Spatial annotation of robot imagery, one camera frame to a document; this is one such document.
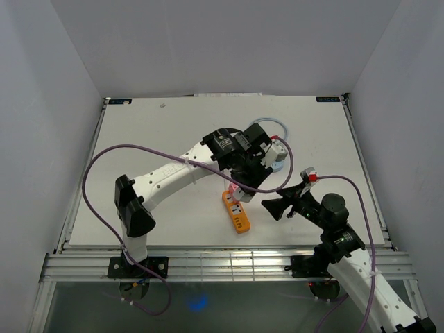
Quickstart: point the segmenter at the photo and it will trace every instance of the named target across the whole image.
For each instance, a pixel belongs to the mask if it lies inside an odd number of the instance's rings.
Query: red connector
[[[315,173],[310,173],[308,176],[308,179],[310,182],[316,182],[316,181],[318,181],[318,175]]]

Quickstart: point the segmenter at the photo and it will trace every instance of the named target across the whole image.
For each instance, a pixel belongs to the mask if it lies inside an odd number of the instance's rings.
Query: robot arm
[[[280,143],[254,123],[243,132],[228,128],[216,130],[180,157],[219,171],[229,169],[233,179],[258,188],[273,172],[272,163],[286,156]],[[204,168],[172,162],[132,180],[127,175],[117,178],[114,203],[121,219],[123,242],[135,260],[141,262],[148,255],[146,238],[155,227],[151,211],[171,194],[210,174],[212,172]],[[248,202],[255,192],[238,188],[235,195],[237,200]]]
[[[371,258],[365,245],[347,223],[345,200],[338,194],[326,194],[318,203],[310,193],[316,184],[313,168],[304,170],[302,182],[281,189],[281,199],[264,200],[262,205],[277,221],[291,206],[290,218],[300,214],[323,230],[322,243],[314,255],[292,261],[293,276],[329,276],[336,278],[362,313],[370,295],[371,277],[375,274],[375,293],[368,324],[374,333],[435,333],[429,318],[420,319],[394,292],[376,268],[371,271]]]

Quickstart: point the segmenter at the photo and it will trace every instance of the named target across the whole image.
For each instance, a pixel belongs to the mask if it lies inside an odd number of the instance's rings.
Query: white tabletop
[[[295,156],[295,171],[288,186],[298,184],[299,172],[313,166],[318,175],[340,174],[353,179],[362,192],[375,244],[383,244],[373,201],[341,103],[318,103],[314,97],[183,97],[133,99],[129,105],[108,105],[95,153],[115,144],[149,146],[181,155],[217,128],[244,130],[258,117],[275,117],[289,128],[289,143]],[[280,134],[274,123],[261,123],[269,135]],[[134,178],[168,160],[130,149],[104,155],[94,165],[87,181],[93,206],[120,233],[114,206],[114,181],[122,174]],[[273,173],[261,186],[276,187],[289,170]],[[201,179],[163,201],[154,211],[157,222],[148,234],[152,246],[294,246],[319,244],[321,230],[301,216],[275,221],[261,206],[277,194],[257,194],[244,209],[250,231],[237,234],[225,210],[221,194],[226,183],[218,176]],[[312,194],[321,200],[326,193],[342,195],[350,211],[349,223],[368,244],[368,236],[354,189],[343,180],[322,180]],[[69,241],[71,246],[117,245],[114,235],[88,210],[82,200]]]

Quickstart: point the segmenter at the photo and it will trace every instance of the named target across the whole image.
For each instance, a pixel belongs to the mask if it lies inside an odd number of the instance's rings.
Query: orange object
[[[249,231],[250,221],[248,220],[241,203],[236,203],[234,201],[230,191],[223,192],[222,199],[227,207],[228,215],[230,215],[236,232],[241,234],[242,232]]]

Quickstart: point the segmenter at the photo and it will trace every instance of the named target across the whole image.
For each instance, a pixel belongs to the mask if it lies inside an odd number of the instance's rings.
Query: white wall
[[[352,91],[352,116],[395,245],[444,330],[444,3],[403,1]]]
[[[23,332],[101,98],[49,0],[0,0],[0,332]]]
[[[399,1],[52,0],[102,96],[349,92]]]

